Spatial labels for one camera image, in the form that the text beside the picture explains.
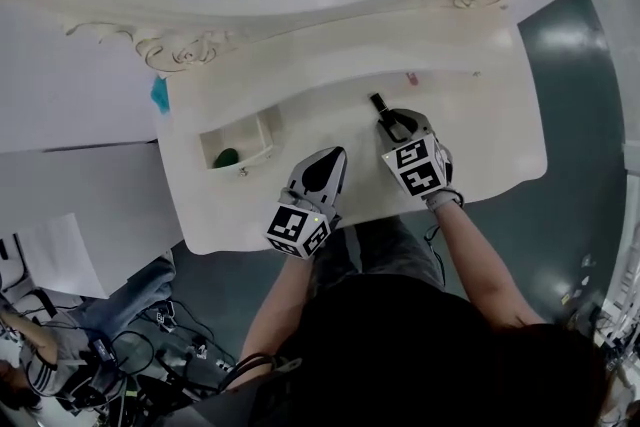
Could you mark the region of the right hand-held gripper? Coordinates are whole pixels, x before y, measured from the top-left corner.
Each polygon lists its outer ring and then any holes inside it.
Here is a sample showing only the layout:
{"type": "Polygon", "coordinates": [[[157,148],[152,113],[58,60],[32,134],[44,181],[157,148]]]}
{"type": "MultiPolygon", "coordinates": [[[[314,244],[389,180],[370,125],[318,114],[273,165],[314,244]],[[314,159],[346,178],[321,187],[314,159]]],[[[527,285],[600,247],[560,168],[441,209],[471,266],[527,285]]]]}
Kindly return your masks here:
{"type": "Polygon", "coordinates": [[[378,128],[382,161],[407,195],[424,198],[450,184],[450,156],[423,113],[392,109],[380,115],[378,128]]]}

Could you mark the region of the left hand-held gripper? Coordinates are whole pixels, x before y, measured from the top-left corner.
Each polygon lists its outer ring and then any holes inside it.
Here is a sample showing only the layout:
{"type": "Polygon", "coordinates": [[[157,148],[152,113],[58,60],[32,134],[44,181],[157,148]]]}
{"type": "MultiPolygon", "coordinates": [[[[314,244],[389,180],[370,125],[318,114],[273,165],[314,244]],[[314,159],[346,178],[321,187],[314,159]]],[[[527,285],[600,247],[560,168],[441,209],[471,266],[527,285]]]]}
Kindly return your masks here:
{"type": "Polygon", "coordinates": [[[289,188],[281,190],[264,232],[273,249],[302,260],[319,250],[341,220],[333,203],[342,192],[346,166],[346,151],[336,146],[320,150],[294,167],[289,188]]]}

